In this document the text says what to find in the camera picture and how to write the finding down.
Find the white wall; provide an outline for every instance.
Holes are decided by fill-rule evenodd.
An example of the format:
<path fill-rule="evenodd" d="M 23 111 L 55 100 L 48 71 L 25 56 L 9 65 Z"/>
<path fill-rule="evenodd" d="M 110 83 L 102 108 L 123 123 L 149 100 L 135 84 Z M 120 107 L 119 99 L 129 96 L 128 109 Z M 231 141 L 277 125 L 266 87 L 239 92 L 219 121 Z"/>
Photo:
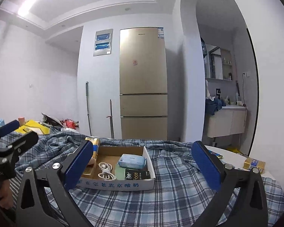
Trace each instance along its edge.
<path fill-rule="evenodd" d="M 233 51 L 231 31 L 220 30 L 202 24 L 198 24 L 198 28 L 200 36 L 206 44 L 218 46 L 222 49 L 229 50 L 230 52 Z"/>
<path fill-rule="evenodd" d="M 177 85 L 179 86 L 179 112 L 181 113 L 182 120 L 180 121 L 181 125 L 181 141 L 185 141 L 186 136 L 186 121 L 187 121 L 187 96 L 186 96 L 186 85 L 187 85 L 187 77 L 185 74 L 185 66 L 184 66 L 184 52 L 183 52 L 183 41 L 184 41 L 184 33 L 182 28 L 182 19 L 181 19 L 181 11 L 180 11 L 181 0 L 176 0 L 173 13 L 173 31 L 175 33 L 175 49 L 176 49 L 176 62 L 179 69 L 179 75 L 182 76 L 178 79 Z"/>
<path fill-rule="evenodd" d="M 254 135 L 257 116 L 258 82 L 254 53 L 246 29 L 242 28 L 235 31 L 233 35 L 233 46 L 237 62 L 240 97 L 246 104 L 248 110 L 245 132 L 241 134 L 240 138 L 240 151 L 244 154 L 248 154 Z M 250 77 L 244 75 L 244 92 L 243 72 L 250 72 Z"/>
<path fill-rule="evenodd" d="M 0 20 L 0 118 L 77 120 L 78 56 Z"/>
<path fill-rule="evenodd" d="M 249 29 L 257 59 L 259 114 L 250 156 L 284 190 L 284 6 L 280 0 L 235 0 Z"/>
<path fill-rule="evenodd" d="M 172 14 L 177 61 L 184 72 L 182 141 L 185 142 L 201 140 L 204 124 L 205 72 L 196 3 L 197 0 L 176 0 Z"/>
<path fill-rule="evenodd" d="M 112 100 L 114 135 L 120 139 L 119 48 L 120 30 L 133 27 L 164 27 L 167 59 L 168 139 L 178 140 L 181 134 L 177 65 L 172 16 L 168 14 L 130 14 L 97 19 L 84 24 L 78 65 L 78 103 L 80 132 L 89 134 L 85 83 L 89 82 L 89 102 L 92 134 L 111 137 L 109 100 Z M 110 55 L 93 57 L 96 31 L 113 29 Z"/>

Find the bed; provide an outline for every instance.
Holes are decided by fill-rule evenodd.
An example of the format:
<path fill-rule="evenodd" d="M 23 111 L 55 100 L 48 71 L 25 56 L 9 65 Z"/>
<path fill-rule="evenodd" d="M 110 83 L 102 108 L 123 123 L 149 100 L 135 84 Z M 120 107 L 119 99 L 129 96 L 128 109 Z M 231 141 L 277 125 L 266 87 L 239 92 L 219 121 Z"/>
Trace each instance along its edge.
<path fill-rule="evenodd" d="M 12 132 L 0 140 L 0 147 L 22 134 Z M 52 130 L 40 135 L 39 141 L 17 162 L 17 176 L 11 179 L 11 189 L 16 206 L 18 189 L 24 170 L 50 167 L 62 162 L 74 152 L 85 135 L 72 131 Z M 144 141 L 138 139 L 100 139 L 102 145 L 146 146 L 151 157 L 156 181 L 154 190 L 117 192 L 76 187 L 70 190 L 80 210 L 94 226 L 182 226 L 190 227 L 211 201 L 214 193 L 190 155 L 190 143 L 173 141 Z M 268 223 L 272 226 L 284 212 L 284 193 L 279 183 L 263 178 L 268 206 Z M 50 189 L 47 196 L 53 208 L 57 204 Z M 235 189 L 219 224 L 226 221 L 239 190 Z"/>

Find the hand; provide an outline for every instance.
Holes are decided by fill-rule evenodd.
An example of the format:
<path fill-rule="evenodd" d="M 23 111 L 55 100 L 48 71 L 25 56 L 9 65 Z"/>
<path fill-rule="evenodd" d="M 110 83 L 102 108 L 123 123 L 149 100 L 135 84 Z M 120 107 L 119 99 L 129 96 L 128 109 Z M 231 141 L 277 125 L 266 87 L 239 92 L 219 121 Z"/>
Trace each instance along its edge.
<path fill-rule="evenodd" d="M 0 189 L 0 207 L 5 208 L 5 209 L 10 209 L 13 204 L 13 193 L 10 189 L 10 182 L 9 180 L 5 180 L 2 183 L 1 189 Z"/>

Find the gold box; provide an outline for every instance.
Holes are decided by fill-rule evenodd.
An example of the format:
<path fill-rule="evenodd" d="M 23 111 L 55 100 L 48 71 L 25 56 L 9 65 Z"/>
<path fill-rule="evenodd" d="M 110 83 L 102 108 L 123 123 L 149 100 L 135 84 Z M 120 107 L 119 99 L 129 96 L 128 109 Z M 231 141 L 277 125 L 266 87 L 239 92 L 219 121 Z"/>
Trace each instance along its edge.
<path fill-rule="evenodd" d="M 253 159 L 253 158 L 247 158 L 244 161 L 244 165 L 243 165 L 244 169 L 251 170 L 254 167 L 258 168 L 259 172 L 262 174 L 264 173 L 265 162 L 257 160 L 257 159 Z"/>

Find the tissue pack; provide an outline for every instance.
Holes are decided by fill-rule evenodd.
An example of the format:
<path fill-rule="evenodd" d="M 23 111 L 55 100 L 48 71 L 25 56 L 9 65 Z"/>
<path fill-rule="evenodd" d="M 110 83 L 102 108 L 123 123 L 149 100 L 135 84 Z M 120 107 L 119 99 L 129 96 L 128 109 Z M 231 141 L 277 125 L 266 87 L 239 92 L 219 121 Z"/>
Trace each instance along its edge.
<path fill-rule="evenodd" d="M 146 159 L 140 155 L 123 154 L 120 157 L 118 164 L 123 168 L 142 170 L 146 166 Z"/>

